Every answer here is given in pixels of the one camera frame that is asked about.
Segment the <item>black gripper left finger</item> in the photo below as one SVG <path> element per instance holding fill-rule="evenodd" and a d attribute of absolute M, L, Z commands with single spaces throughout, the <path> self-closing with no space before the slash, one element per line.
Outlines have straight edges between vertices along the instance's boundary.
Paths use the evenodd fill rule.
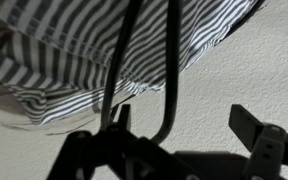
<path fill-rule="evenodd" d="M 131 106 L 118 121 L 93 135 L 76 131 L 67 136 L 46 180 L 91 180 L 108 166 L 121 180 L 201 180 L 191 167 L 147 138 L 130 132 Z"/>

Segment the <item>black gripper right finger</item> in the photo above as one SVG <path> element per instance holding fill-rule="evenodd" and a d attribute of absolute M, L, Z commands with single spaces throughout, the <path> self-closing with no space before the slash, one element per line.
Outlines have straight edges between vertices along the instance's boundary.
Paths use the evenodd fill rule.
<path fill-rule="evenodd" d="M 243 180 L 286 180 L 281 166 L 288 166 L 288 133 L 280 126 L 258 120 L 240 104 L 230 110 L 229 127 L 250 152 Z"/>

